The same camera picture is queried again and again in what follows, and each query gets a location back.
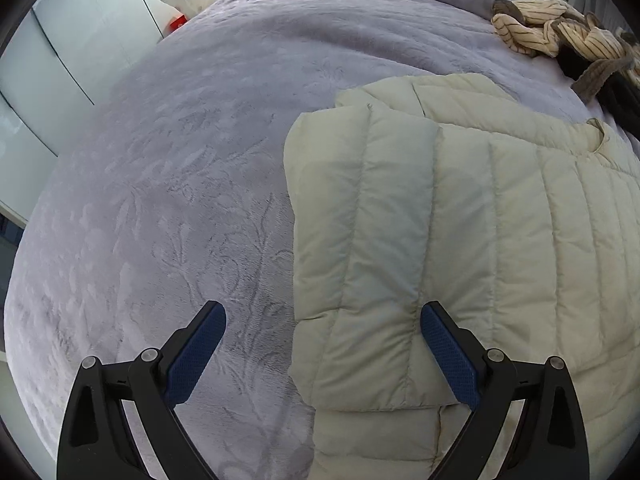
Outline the lavender plush bed blanket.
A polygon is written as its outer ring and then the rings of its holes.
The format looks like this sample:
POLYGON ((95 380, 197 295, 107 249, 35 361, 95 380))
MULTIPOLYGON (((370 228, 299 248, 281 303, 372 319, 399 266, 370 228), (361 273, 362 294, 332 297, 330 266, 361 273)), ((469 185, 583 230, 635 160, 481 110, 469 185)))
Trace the lavender plush bed blanket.
POLYGON ((341 92, 479 74, 535 112, 599 119, 636 154, 557 62, 506 46, 494 1, 220 0, 122 80, 56 166, 10 281, 9 367, 48 452, 85 356, 131 359, 217 300, 227 330, 183 427, 220 478, 313 479, 283 156, 296 119, 341 92))

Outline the white wardrobe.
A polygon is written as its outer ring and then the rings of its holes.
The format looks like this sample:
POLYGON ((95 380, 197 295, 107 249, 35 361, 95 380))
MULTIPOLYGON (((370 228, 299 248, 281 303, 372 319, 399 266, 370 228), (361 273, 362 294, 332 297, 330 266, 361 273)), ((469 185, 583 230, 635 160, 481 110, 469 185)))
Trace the white wardrobe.
POLYGON ((160 0, 36 0, 1 55, 1 207, 28 221, 58 158, 166 34, 160 0))

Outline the cream quilted down jacket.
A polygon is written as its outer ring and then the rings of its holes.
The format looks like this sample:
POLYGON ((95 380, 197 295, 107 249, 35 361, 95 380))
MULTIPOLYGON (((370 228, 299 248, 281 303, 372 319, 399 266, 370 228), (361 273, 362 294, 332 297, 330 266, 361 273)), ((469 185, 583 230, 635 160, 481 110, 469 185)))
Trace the cream quilted down jacket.
POLYGON ((314 479, 424 479, 468 409, 420 332, 436 300, 486 347, 560 356, 603 479, 639 432, 639 161, 479 74, 387 78, 296 119, 291 376, 314 479))

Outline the beige striped garment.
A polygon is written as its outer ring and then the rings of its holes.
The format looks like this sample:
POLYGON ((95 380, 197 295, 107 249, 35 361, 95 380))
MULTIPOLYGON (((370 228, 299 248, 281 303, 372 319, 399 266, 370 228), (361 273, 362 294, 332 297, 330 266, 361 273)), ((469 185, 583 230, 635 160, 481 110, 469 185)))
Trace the beige striped garment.
POLYGON ((615 75, 639 88, 639 41, 631 32, 611 32, 593 13, 582 14, 564 0, 495 0, 491 12, 490 22, 509 49, 555 60, 565 52, 585 61, 572 84, 582 102, 615 75))

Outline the red gift box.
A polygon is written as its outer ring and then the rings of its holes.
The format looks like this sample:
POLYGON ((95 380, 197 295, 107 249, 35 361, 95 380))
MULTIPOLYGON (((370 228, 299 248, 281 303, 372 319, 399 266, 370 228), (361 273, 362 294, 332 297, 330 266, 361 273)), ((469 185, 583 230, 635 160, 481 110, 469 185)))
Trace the red gift box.
POLYGON ((189 19, 183 15, 180 14, 179 16, 176 16, 175 18, 173 18, 167 25, 166 27, 166 35, 170 35, 173 32, 175 32, 177 29, 179 29, 180 27, 182 27, 184 24, 186 24, 186 22, 189 21, 189 19))

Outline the black garment pile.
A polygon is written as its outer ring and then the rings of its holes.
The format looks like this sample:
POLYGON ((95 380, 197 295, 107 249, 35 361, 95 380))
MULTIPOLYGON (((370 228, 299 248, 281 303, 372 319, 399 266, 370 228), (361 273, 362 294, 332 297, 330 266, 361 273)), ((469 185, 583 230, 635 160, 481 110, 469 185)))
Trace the black garment pile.
POLYGON ((621 60, 591 62, 563 46, 556 62, 574 80, 572 89, 584 104, 597 100, 620 128, 639 139, 639 88, 620 71, 621 60))

